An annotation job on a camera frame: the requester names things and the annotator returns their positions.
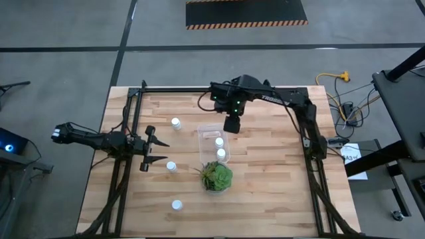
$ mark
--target power strip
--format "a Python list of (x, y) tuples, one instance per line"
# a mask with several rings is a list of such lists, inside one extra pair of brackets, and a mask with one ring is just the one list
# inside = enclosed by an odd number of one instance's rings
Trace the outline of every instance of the power strip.
[(348, 103), (348, 104), (344, 104), (343, 105), (343, 113), (345, 118), (347, 119), (348, 117), (351, 117), (350, 120), (347, 121), (347, 125), (348, 126), (357, 126), (357, 119), (353, 118), (354, 113), (353, 112), (353, 104), (352, 103)]

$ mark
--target wooden table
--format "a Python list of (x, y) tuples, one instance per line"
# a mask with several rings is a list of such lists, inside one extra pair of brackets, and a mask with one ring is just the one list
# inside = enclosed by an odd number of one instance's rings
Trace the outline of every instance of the wooden table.
[[(121, 122), (127, 90), (127, 87), (111, 89), (102, 131), (110, 131)], [(335, 130), (325, 88), (308, 86), (308, 91), (317, 106), (321, 134), (333, 137)], [(247, 103), (240, 133), (228, 134), (231, 153), (228, 166), (234, 172), (232, 187), (218, 197), (204, 192), (197, 172), (192, 169), (201, 168), (197, 127), (223, 123), (225, 115), (198, 109), (199, 96), (144, 94), (137, 133), (144, 135), (145, 127), (153, 125), (158, 139), (170, 147), (153, 147), (154, 155), (165, 155), (168, 159), (152, 164), (148, 173), (139, 171), (142, 157), (133, 158), (121, 236), (317, 235), (300, 137), (281, 106), (261, 100)], [(209, 95), (201, 100), (201, 105), (213, 107)], [(180, 131), (171, 127), (174, 117), (181, 120)], [(105, 156), (104, 152), (96, 152), (93, 163)], [(177, 174), (167, 172), (168, 161), (176, 162)], [(113, 165), (113, 159), (108, 159), (91, 171), (77, 232), (85, 230), (105, 205)], [(341, 158), (328, 155), (324, 166), (333, 204), (350, 226), (360, 231)], [(171, 208), (171, 202), (176, 199), (183, 202), (182, 211)], [(323, 205), (321, 211), (327, 228)], [(112, 228), (115, 215), (112, 213)]]

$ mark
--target white paper sign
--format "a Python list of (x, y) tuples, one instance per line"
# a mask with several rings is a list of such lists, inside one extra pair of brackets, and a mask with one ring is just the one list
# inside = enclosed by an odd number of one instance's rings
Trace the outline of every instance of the white paper sign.
[[(351, 163), (361, 158), (359, 145), (356, 143), (347, 143), (341, 148), (341, 154), (345, 158), (344, 164)], [(367, 180), (366, 172), (353, 175), (349, 180)]]

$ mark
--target green plant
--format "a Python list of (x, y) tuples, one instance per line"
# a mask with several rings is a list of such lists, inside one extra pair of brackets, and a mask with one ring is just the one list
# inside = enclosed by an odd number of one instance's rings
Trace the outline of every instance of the green plant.
[(200, 173), (202, 184), (206, 190), (222, 191), (232, 185), (233, 172), (217, 161), (207, 163), (202, 171), (196, 170)]

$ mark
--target yellow cable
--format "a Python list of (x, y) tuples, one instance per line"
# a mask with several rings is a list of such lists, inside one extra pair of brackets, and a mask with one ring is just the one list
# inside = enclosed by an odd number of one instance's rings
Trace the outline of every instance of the yellow cable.
[[(344, 80), (345, 82), (348, 82), (348, 81), (350, 81), (350, 79), (349, 79), (349, 74), (348, 74), (348, 72), (344, 72), (343, 74), (340, 74), (340, 75), (338, 75), (338, 74), (330, 74), (330, 73), (321, 73), (321, 74), (318, 74), (317, 76), (316, 76), (316, 84), (318, 85), (318, 86), (320, 86), (320, 83), (319, 83), (319, 77), (320, 76), (332, 76), (332, 77), (337, 77), (337, 78), (340, 78), (340, 79), (342, 79), (342, 80)], [(377, 101), (381, 96), (375, 96), (372, 100), (370, 100), (369, 102), (367, 102), (367, 103), (365, 103), (365, 104), (363, 104), (361, 107), (359, 107), (359, 109), (356, 111), (356, 113), (350, 118), (350, 119), (348, 119), (347, 120), (347, 118), (345, 118), (345, 116), (344, 116), (344, 113), (343, 113), (343, 109), (342, 109), (342, 106), (339, 104), (339, 102), (335, 99), (335, 96), (332, 96), (331, 94), (329, 94), (329, 93), (327, 93), (326, 92), (326, 94), (335, 102), (335, 104), (337, 105), (337, 107), (338, 107), (338, 110), (339, 110), (339, 115), (341, 116), (341, 118), (344, 120), (344, 121), (348, 121), (348, 120), (353, 120), (353, 119), (355, 119), (356, 117), (357, 117), (357, 115), (361, 112), (361, 110), (364, 108), (364, 107), (366, 107), (367, 105), (370, 105), (371, 103), (373, 103), (373, 102), (375, 102), (375, 101)]]
[[(320, 86), (320, 83), (319, 83), (319, 77), (320, 76), (333, 76), (333, 77), (338, 77), (338, 78), (341, 78), (341, 75), (337, 75), (337, 74), (329, 74), (329, 73), (321, 73), (321, 74), (318, 74), (317, 76), (316, 76), (316, 84), (318, 85), (318, 86)], [(329, 94), (329, 93), (327, 93), (326, 92), (326, 94), (335, 102), (335, 104), (337, 104), (337, 107), (338, 107), (338, 110), (339, 110), (339, 115), (341, 115), (341, 118), (344, 120), (344, 121), (347, 121), (347, 119), (345, 118), (345, 116), (344, 116), (344, 113), (343, 113), (343, 109), (342, 109), (342, 107), (339, 105), (339, 103), (338, 103), (338, 101), (335, 99), (335, 97), (334, 96), (332, 96), (331, 94)]]

